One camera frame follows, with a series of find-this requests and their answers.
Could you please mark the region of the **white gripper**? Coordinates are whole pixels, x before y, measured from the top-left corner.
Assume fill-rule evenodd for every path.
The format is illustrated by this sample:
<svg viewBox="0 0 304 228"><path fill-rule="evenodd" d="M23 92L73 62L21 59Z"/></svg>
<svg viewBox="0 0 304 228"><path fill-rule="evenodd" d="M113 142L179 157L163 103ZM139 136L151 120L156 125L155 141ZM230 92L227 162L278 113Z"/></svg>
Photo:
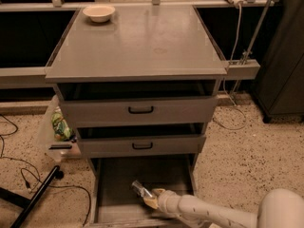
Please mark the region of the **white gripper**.
<svg viewBox="0 0 304 228"><path fill-rule="evenodd" d="M158 208L164 212L165 214L173 214L179 216L181 214L181 210L179 208L181 202L181 196L177 193L165 190L163 188L154 188L152 190L154 196L156 198L144 198L143 201L149 207L157 210Z"/></svg>

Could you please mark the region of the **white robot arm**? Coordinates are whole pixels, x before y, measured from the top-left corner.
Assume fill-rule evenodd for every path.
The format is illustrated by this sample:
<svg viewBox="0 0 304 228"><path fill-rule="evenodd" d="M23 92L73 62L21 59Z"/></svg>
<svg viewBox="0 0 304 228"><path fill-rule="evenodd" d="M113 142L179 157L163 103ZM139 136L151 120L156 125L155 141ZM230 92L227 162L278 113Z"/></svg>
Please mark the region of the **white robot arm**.
<svg viewBox="0 0 304 228"><path fill-rule="evenodd" d="M220 228L304 228L304 199L298 194L275 189L258 206L256 214L208 203L191 195L153 189L142 191L146 205L172 215L190 228L207 222Z"/></svg>

